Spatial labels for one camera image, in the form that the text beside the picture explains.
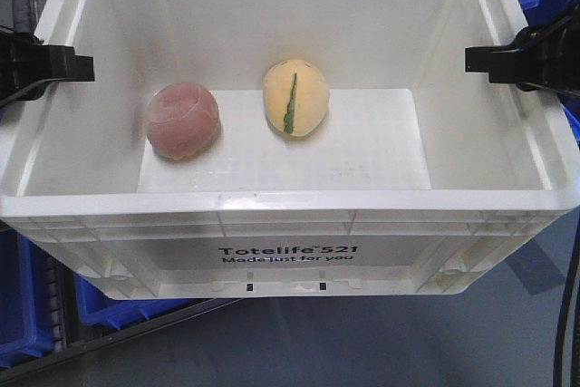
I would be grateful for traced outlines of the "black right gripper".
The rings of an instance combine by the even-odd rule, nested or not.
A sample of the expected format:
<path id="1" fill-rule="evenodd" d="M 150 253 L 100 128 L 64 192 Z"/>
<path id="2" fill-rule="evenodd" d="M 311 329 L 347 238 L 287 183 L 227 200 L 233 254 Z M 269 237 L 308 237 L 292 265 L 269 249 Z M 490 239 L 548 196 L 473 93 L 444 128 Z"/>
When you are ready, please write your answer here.
<path id="1" fill-rule="evenodd" d="M 579 4 L 567 6 L 544 24 L 518 32 L 516 47 L 465 49 L 465 71 L 486 73 L 491 83 L 516 83 L 523 92 L 579 95 Z"/>

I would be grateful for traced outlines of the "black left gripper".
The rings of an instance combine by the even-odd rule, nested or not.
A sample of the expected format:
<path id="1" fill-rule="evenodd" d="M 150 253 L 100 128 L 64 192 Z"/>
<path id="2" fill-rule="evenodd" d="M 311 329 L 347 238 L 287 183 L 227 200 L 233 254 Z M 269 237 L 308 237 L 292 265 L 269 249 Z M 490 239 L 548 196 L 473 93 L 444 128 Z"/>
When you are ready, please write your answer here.
<path id="1" fill-rule="evenodd" d="M 77 54 L 71 46 L 42 45 L 28 32 L 1 26 L 1 108 L 16 102 L 38 100 L 45 83 L 94 82 L 91 56 Z M 34 86 L 25 91 L 26 86 Z"/>

